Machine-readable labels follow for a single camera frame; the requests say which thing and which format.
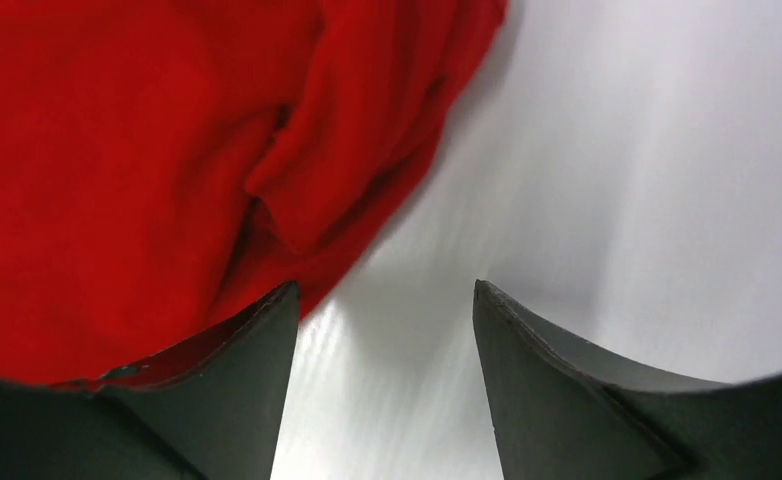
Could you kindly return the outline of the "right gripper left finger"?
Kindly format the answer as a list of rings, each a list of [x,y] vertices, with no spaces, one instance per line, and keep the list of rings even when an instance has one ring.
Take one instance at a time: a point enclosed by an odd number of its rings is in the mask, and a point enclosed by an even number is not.
[[[295,284],[96,380],[0,381],[0,479],[266,479],[294,356]]]

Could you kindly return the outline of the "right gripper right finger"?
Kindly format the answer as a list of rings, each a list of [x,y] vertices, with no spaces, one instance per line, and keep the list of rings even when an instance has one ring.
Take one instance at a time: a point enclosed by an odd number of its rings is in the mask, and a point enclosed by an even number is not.
[[[724,384],[654,368],[484,280],[473,327],[507,479],[782,479],[782,373]]]

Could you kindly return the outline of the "red t shirt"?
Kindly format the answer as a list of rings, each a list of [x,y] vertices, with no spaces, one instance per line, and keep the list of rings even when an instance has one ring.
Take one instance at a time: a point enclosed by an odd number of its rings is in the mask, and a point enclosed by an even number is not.
[[[314,308],[424,178],[507,10],[0,1],[0,379],[97,379],[289,280]]]

